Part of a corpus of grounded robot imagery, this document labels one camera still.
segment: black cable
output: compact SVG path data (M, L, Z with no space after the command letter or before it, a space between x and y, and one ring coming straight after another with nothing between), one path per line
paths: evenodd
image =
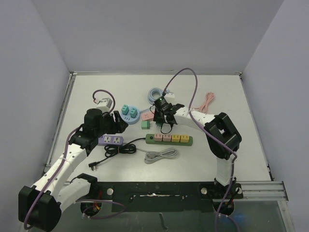
M116 145L106 145L104 147L105 150L105 159L102 159L100 161L97 162L93 162L88 164L89 168L91 168L92 170L95 169L95 166L97 166L99 163L102 163L103 161L121 153L121 154L134 154L136 152L136 146L134 144L132 144L135 141L138 140L146 140L146 138L138 138L138 139L134 139L131 142L122 145L122 146L116 146Z
M77 178L78 178L78 176L74 177L74 178L70 181L70 184L72 184L72 182L73 182L75 179L77 179Z
M154 105L155 105L155 104L153 104L152 106L149 107L150 112L153 113L153 114L154 114L154 112L152 112L151 107L153 107Z
M167 132L167 133L162 132L162 127L163 127L163 124L161 125L160 132L161 132L162 134L168 134L168 133L171 133L171 131L172 131L172 129L173 129L173 124L169 124L169 125L170 125L170 130L169 130L169 132Z

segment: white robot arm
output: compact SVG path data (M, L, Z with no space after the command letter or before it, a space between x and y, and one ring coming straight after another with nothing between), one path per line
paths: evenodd
M168 123L171 127L174 124L182 124L199 130L199 126L189 115L189 109L184 105L172 105L167 103L164 97L154 103L154 121ZM220 113L214 116L197 111L191 111L191 114L196 122L226 146L234 151L239 148L241 136L226 114ZM98 144L99 137L105 133L122 133L127 126L128 124L121 119L117 111L111 115L102 113L99 109L88 110L84 117L84 124L81 126L83 130L77 130L69 140L66 157L60 156L50 170L32 187L24 186L20 190L18 195L19 220L26 221L29 225L44 231L51 231L60 220L61 213L77 199L87 195L97 179L81 174L78 176L79 179L63 188L65 181ZM217 157L216 181L225 187L231 179L232 159L230 152L214 142L212 138L207 136L207 139L211 151ZM46 187L53 175L55 177Z
M161 124L170 124L171 127L173 127L174 124L180 124L200 130L200 127L192 120L189 109L184 105L172 105L168 103L163 96L157 99L154 105L154 121ZM220 113L215 116L191 110L191 115L199 125L227 147L234 151L238 150L242 138L227 114ZM212 138L207 136L207 139L211 151L217 157L217 175L215 179L225 187L229 184L231 179L231 153Z
M18 219L25 228L35 226L51 231L60 220L61 212L77 199L89 193L95 177L83 174L83 180L74 181L62 189L74 169L97 146L102 135L123 133L128 124L118 111L103 113L100 109L89 109L84 123L67 140L65 153L60 156L50 170L32 187L24 186L18 194Z

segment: white table surface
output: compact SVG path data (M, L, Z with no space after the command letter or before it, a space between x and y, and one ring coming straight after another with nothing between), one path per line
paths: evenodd
M84 115L96 105L92 93L96 89L111 92L116 99L115 110L123 104L134 105L139 109L150 106L146 97L153 87L163 89L171 75L87 75L76 76L69 104L64 116L52 163L59 158L69 132L83 123ZM195 86L194 77L179 75L169 86L175 93L176 102L188 106ZM237 75L200 75L194 107L199 107L207 92L215 94L208 113L227 113L242 136L238 159L235 162L235 176L238 181L268 181L266 159L263 154L251 112L245 98L239 76ZM97 98L106 97L98 93ZM160 133L153 123L150 130L141 130L140 121L129 125L121 134L125 142L145 137L147 133ZM193 137L192 146L174 146L179 150L178 159L162 159L153 164L145 164L145 153L137 151L133 155L118 154L101 163L96 171L88 164L104 159L104 148L97 146L73 172L69 180L80 173L98 178L98 181L213 181L216 176L216 157L210 151L205 134L183 125L175 125L171 134L188 134ZM168 145L148 145L144 141L135 143L138 148L160 151Z

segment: pink cable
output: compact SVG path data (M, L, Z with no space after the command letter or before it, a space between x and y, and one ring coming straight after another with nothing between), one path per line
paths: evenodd
M194 108L194 109L204 114L207 113L208 105L212 101L213 98L214 98L214 93L212 92L207 93L205 97L205 102L199 108Z

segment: gray cable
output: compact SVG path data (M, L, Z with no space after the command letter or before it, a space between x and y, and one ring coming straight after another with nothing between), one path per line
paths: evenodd
M176 159L179 156L178 151L171 147L160 152L157 151L148 151L148 152L144 151L144 152L146 152L144 159L146 164L157 162L160 159Z

